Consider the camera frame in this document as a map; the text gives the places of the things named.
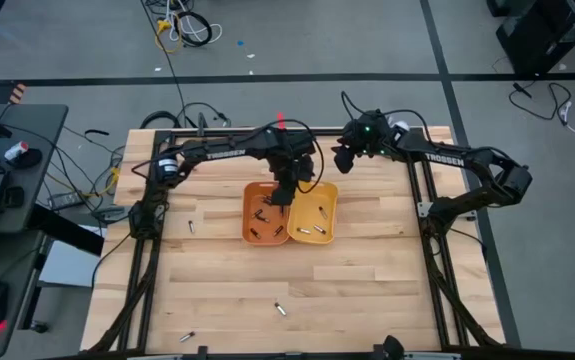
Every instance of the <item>black computer case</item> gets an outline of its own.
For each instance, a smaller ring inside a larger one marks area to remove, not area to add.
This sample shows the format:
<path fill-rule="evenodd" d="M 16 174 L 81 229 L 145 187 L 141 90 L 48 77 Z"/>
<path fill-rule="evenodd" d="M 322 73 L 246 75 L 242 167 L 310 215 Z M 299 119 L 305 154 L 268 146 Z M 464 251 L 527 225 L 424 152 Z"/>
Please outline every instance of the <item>black computer case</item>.
<path fill-rule="evenodd" d="M 545 74 L 575 46 L 575 0 L 524 1 L 496 36 L 517 74 Z"/>

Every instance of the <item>black metal frame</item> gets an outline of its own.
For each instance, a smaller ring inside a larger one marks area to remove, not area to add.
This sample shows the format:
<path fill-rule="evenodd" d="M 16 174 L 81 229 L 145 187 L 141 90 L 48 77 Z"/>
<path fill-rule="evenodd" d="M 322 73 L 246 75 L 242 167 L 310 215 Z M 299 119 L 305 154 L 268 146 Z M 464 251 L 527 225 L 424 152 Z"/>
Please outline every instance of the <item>black metal frame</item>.
<path fill-rule="evenodd" d="M 208 137 L 218 137 L 226 134 L 232 135 L 241 135 L 246 134 L 249 131 L 253 130 L 252 128 L 249 129 L 207 129 L 203 136 Z M 317 136 L 340 136 L 342 135 L 341 128 L 312 128 L 312 132 L 314 135 Z M 152 149 L 152 157 L 158 155 L 158 150 L 160 148 L 160 144 L 163 141 L 169 139 L 170 143 L 175 143 L 176 140 L 181 138 L 195 138 L 197 137 L 198 133 L 197 130 L 189 130 L 189 129 L 181 129 L 181 130 L 159 130 L 156 131 L 154 136 L 154 146 Z M 430 200 L 433 200 L 437 197 L 436 187 L 433 180 L 433 175 L 431 172 L 431 166 L 428 162 L 421 161 L 423 176 L 425 178 L 425 183 L 427 186 L 427 191 Z M 416 171 L 416 163 L 413 161 L 409 161 L 407 163 L 407 169 L 409 173 L 410 185 L 412 196 L 414 199 L 414 205 L 422 202 L 422 195 L 420 191 L 420 184 L 418 181 L 418 174 Z M 438 352 L 430 352 L 430 353 L 423 353 L 423 352 L 411 352 L 405 354 L 411 354 L 410 356 L 418 357 L 418 358 L 445 358 L 445 359 L 489 359 L 489 360 L 514 360 L 514 359 L 524 359 L 524 360 L 540 360 L 540 359 L 560 359 L 560 360 L 567 360 L 573 359 L 575 360 L 575 353 L 571 352 L 557 352 L 557 351 L 544 351 L 544 350 L 529 350 L 529 349 L 521 349 L 519 347 L 505 347 L 505 346 L 494 346 L 493 340 L 489 341 L 487 337 L 483 337 L 482 340 L 486 343 L 483 344 L 481 347 L 472 347 L 469 346 L 467 343 L 467 331 L 463 325 L 464 322 L 471 322 L 475 321 L 472 319 L 471 314 L 467 311 L 462 303 L 459 301 L 458 290 L 453 274 L 453 268 L 451 263 L 451 258 L 449 254 L 449 249 L 447 246 L 447 241 L 444 236 L 438 237 L 438 244 L 442 253 L 442 260 L 443 260 L 443 271 L 444 276 L 440 276 L 437 280 L 435 278 L 435 271 L 436 271 L 436 262 L 433 258 L 434 255 L 431 250 L 431 244 L 429 243 L 429 239 L 423 236 L 426 222 L 423 222 L 420 214 L 418 213 L 418 208 L 416 208 L 416 215 L 419 224 L 419 230 L 421 234 L 421 246 L 423 249 L 423 255 L 425 259 L 425 266 L 428 273 L 428 280 L 429 286 L 431 290 L 431 298 L 433 303 L 433 310 L 434 316 L 436 319 L 436 329 L 438 332 L 438 337 L 441 345 L 441 350 Z M 158 258 L 160 255 L 160 244 L 161 244 L 161 236 L 158 236 L 158 239 L 152 239 L 154 242 L 152 243 L 150 261 L 153 270 L 157 270 L 158 268 Z M 140 275 L 140 263 L 144 251 L 144 242 L 146 238 L 143 237 L 143 240 L 137 241 L 135 245 L 134 257 L 132 259 L 132 266 L 130 275 L 129 275 L 129 286 L 128 286 L 128 295 L 129 294 L 136 294 L 138 293 L 137 286 L 135 284 L 138 283 L 138 278 Z M 138 342 L 136 348 L 127 349 L 127 343 L 129 338 L 129 328 L 130 323 L 129 321 L 125 322 L 124 327 L 120 329 L 119 333 L 119 341 L 118 341 L 118 348 L 115 351 L 109 351 L 109 347 L 106 348 L 104 346 L 108 344 L 103 344 L 103 349 L 100 351 L 93 351 L 90 350 L 88 352 L 83 352 L 81 354 L 75 356 L 67 356 L 58 358 L 59 360 L 82 360 L 82 359 L 127 359 L 128 357 L 136 357 L 136 356 L 146 356 L 146 345 L 147 345 L 147 336 L 149 332 L 149 320 L 151 316 L 152 310 L 152 303 L 153 303 L 153 293 L 155 287 L 155 272 L 154 272 L 154 279 L 153 281 L 145 282 L 143 285 L 144 293 L 144 303 L 142 307 L 141 313 L 141 321 L 140 326 L 138 329 Z M 500 287 L 503 291 L 505 286 L 502 284 Z M 457 328 L 458 338 L 459 338 L 459 345 L 451 345 L 449 342 L 449 335 L 448 329 L 445 322 L 445 314 L 444 308 L 442 306 L 442 299 L 441 296 L 445 295 L 448 299 L 450 299 L 450 304 L 453 308 L 454 320 Z M 135 307 L 135 303 L 132 301 L 130 305 Z M 338 360 L 374 360 L 374 359 L 382 359 L 382 360 L 393 360 L 391 355 L 384 351 L 384 348 L 387 346 L 387 341 L 384 344 L 374 344 L 374 350 L 372 352 L 362 352 L 362 353 L 272 353 L 272 354 L 216 354 L 216 355 L 208 355 L 208 348 L 207 346 L 198 346 L 198 351 L 196 354 L 182 354 L 183 359 L 196 359 L 196 360 L 207 360 L 210 359 L 250 359 L 250 360 L 261 360 L 261 359 L 285 359 L 285 360 L 296 360 L 296 359 L 317 359 L 317 360 L 324 360 L 324 359 L 338 359 Z M 399 351 L 404 351 L 402 347 L 399 349 L 395 349 Z M 177 356 L 176 354 L 170 354 L 170 357 Z"/>
<path fill-rule="evenodd" d="M 74 246 L 79 250 L 98 256 L 100 256 L 102 252 L 103 242 L 105 240 L 102 236 L 78 226 L 78 224 L 65 219 L 39 204 L 34 204 L 27 228 L 38 229 L 53 239 L 58 239 L 59 241 Z M 20 317 L 18 318 L 18 330 L 34 330 L 37 332 L 43 332 L 40 329 L 46 326 L 34 321 L 34 313 L 36 312 L 38 300 L 40 298 L 42 288 L 44 287 L 39 281 L 40 272 L 47 260 L 47 250 L 44 249 L 44 246 L 46 245 L 41 247 L 41 251 L 39 252 L 40 255 L 34 265 L 34 271 L 31 275 L 29 286 L 27 286 L 27 290 L 25 291 L 25 301 L 22 304 Z M 34 324 L 41 325 L 39 328 L 36 328 Z"/>
<path fill-rule="evenodd" d="M 225 134 L 231 135 L 242 135 L 249 133 L 253 128 L 249 129 L 205 129 L 204 136 L 223 136 Z M 312 132 L 316 136 L 341 136 L 342 135 L 342 128 L 334 127 L 334 128 L 312 128 Z M 188 130 L 188 129 L 179 129 L 179 130 L 158 130 L 154 136 L 154 146 L 152 148 L 152 158 L 158 155 L 159 145 L 169 139 L 171 144 L 174 144 L 178 139 L 182 138 L 193 138 L 197 137 L 198 133 L 197 130 Z M 425 178 L 425 182 L 427 185 L 427 190 L 429 193 L 429 200 L 433 201 L 437 197 L 436 187 L 434 184 L 431 166 L 429 162 L 423 162 L 423 176 Z M 420 184 L 418 181 L 418 176 L 416 173 L 416 168 L 414 163 L 408 163 L 408 170 L 409 170 L 409 177 L 412 187 L 412 194 L 414 198 L 414 203 L 417 204 L 422 202 L 421 192 L 420 192 Z M 421 226 L 420 217 L 418 218 L 419 226 Z M 452 267 L 451 257 L 449 254 L 449 249 L 447 246 L 447 241 L 444 236 L 438 239 L 439 245 L 441 248 L 441 257 L 443 261 L 443 268 L 446 275 L 446 281 L 451 289 L 453 289 L 457 294 L 457 285 L 454 276 L 454 270 Z M 136 284 L 138 283 L 138 278 L 140 276 L 140 268 L 141 268 L 141 259 L 144 251 L 144 243 L 145 240 L 137 240 L 135 249 L 134 249 L 134 256 L 132 258 L 132 268 L 129 274 L 128 280 L 128 288 L 127 288 L 127 298 L 129 298 L 135 291 Z M 431 253 L 431 249 L 426 249 L 423 247 L 423 255 L 425 258 L 425 265 L 429 271 L 429 263 L 433 261 L 432 257 L 433 254 Z M 156 261 L 156 268 L 157 268 L 157 261 L 159 253 L 152 253 L 151 256 L 155 257 Z M 440 345 L 442 349 L 447 348 L 450 346 L 449 342 L 449 335 L 447 330 L 447 323 L 445 321 L 445 313 L 441 299 L 441 292 L 436 286 L 434 282 L 430 280 L 430 290 L 431 290 L 431 298 L 433 303 L 433 310 L 434 310 L 434 317 L 436 319 L 436 328 L 438 331 L 438 336 L 440 340 Z M 145 347 L 147 345 L 147 335 L 149 332 L 149 319 L 151 315 L 151 308 L 152 308 L 152 299 L 154 293 L 155 281 L 153 281 L 147 288 L 145 295 L 144 295 L 144 303 L 142 307 L 141 313 L 141 321 L 140 326 L 138 329 L 138 343 L 135 349 L 136 351 L 145 352 Z M 468 337 L 467 331 L 465 330 L 465 326 L 463 325 L 460 317 L 454 312 L 454 320 L 456 324 L 456 330 L 458 334 L 459 344 L 462 346 L 468 346 Z M 118 351 L 126 351 L 128 350 L 127 343 L 129 339 L 130 333 L 130 326 L 125 326 L 122 331 L 120 332 L 119 339 L 118 339 Z M 359 357 L 364 357 L 368 353 L 360 353 Z M 316 356 L 322 355 L 331 355 L 331 354 L 316 354 Z M 347 358 L 355 359 L 359 354 L 357 353 L 348 353 L 345 354 Z M 232 354 L 231 356 L 245 356 L 245 357 L 255 357 L 255 354 Z M 334 358 L 339 358 L 339 356 L 343 356 L 343 354 L 334 354 Z"/>

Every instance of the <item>screw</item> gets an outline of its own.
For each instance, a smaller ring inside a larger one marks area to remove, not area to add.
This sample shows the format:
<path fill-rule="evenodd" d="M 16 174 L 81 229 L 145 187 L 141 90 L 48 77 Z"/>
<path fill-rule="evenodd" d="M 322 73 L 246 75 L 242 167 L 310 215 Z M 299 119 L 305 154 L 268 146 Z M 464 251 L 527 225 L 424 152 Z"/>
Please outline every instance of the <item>screw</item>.
<path fill-rule="evenodd" d="M 318 225 L 314 225 L 314 229 L 318 230 L 323 235 L 327 234 L 327 231 L 325 231 L 325 229 L 321 228 Z"/>
<path fill-rule="evenodd" d="M 285 312 L 285 309 L 283 309 L 283 307 L 280 306 L 279 303 L 274 303 L 274 306 L 276 307 L 276 309 L 278 309 L 278 311 L 280 311 L 280 313 L 282 314 L 282 316 L 287 316 L 287 313 Z"/>
<path fill-rule="evenodd" d="M 266 222 L 266 223 L 269 224 L 269 219 L 264 218 L 264 217 L 262 217 L 262 216 L 260 216 L 260 215 L 256 215 L 256 219 L 258 219 L 258 220 L 260 220 L 260 221 L 264 221 L 264 222 Z"/>
<path fill-rule="evenodd" d="M 194 337 L 194 335 L 196 335 L 196 333 L 192 331 L 192 332 L 190 332 L 189 334 L 187 334 L 187 335 L 181 337 L 181 338 L 180 338 L 180 342 L 185 342 L 185 341 L 191 339 L 192 337 Z"/>
<path fill-rule="evenodd" d="M 260 239 L 260 234 L 258 233 L 258 231 L 254 230 L 254 228 L 251 228 L 249 230 L 251 230 L 251 233 L 254 234 L 256 239 Z"/>
<path fill-rule="evenodd" d="M 320 215 L 323 216 L 323 219 L 327 220 L 327 213 L 325 212 L 325 209 L 323 209 L 322 206 L 318 207 L 318 211 L 320 211 Z"/>

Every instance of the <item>butcher block tabletop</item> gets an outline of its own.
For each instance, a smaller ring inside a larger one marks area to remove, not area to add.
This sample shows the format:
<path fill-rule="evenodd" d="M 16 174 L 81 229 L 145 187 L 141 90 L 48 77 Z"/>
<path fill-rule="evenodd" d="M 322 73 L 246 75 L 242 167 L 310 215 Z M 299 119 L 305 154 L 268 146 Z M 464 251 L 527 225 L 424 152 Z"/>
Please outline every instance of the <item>butcher block tabletop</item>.
<path fill-rule="evenodd" d="M 436 142 L 452 142 L 449 127 L 429 131 Z M 144 179 L 130 170 L 150 159 L 154 134 L 130 131 L 117 205 L 141 199 Z M 329 245 L 288 241 L 254 247 L 242 240 L 243 189 L 272 180 L 266 160 L 205 162 L 170 192 L 148 354 L 195 354 L 200 345 L 209 353 L 369 352 L 387 335 L 406 350 L 440 349 L 406 164 L 365 157 L 341 174 L 331 151 L 336 138 L 317 137 L 325 158 L 322 181 L 339 191 L 335 239 Z M 316 176 L 319 156 L 312 155 Z M 460 169 L 432 164 L 432 170 L 439 196 L 466 191 Z M 478 236 L 475 223 L 464 219 L 453 228 Z M 127 221 L 109 226 L 103 255 L 128 232 Z M 480 244 L 451 231 L 447 240 L 463 303 L 490 336 L 504 341 Z M 125 241 L 98 269 L 81 349 L 96 343 L 122 308 L 134 244 L 134 239 Z M 143 269 L 148 254 L 146 247 Z M 443 306 L 450 341 L 456 344 L 444 297 Z M 140 307 L 132 317 L 129 347 L 136 344 L 139 320 Z M 194 337 L 179 341 L 191 331 Z"/>

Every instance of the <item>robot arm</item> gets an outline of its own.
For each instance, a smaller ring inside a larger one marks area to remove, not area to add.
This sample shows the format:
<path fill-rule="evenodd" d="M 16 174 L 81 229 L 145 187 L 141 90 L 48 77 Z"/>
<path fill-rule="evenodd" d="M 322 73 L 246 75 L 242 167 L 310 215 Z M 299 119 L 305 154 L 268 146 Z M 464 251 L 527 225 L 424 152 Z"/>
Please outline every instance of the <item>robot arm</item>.
<path fill-rule="evenodd" d="M 518 165 L 499 150 L 436 144 L 426 139 L 421 129 L 410 130 L 404 122 L 388 121 L 379 111 L 367 112 L 349 122 L 338 142 L 341 146 L 334 148 L 334 161 L 343 173 L 351 170 L 354 156 L 376 154 L 402 162 L 428 160 L 474 173 L 480 188 L 455 198 L 440 197 L 427 211 L 434 234 L 445 234 L 460 214 L 489 205 L 518 204 L 532 181 L 526 166 Z M 495 175 L 492 166 L 500 170 Z"/>
<path fill-rule="evenodd" d="M 204 161 L 241 156 L 267 159 L 269 171 L 278 181 L 278 188 L 272 193 L 272 204 L 290 205 L 298 181 L 309 182 L 314 175 L 310 155 L 315 152 L 314 137 L 309 131 L 288 133 L 270 126 L 257 128 L 247 135 L 188 140 L 182 145 L 172 145 L 150 161 L 145 194 L 129 214 L 132 236 L 152 239 L 162 234 L 159 214 L 165 206 L 168 191 L 185 181 Z"/>

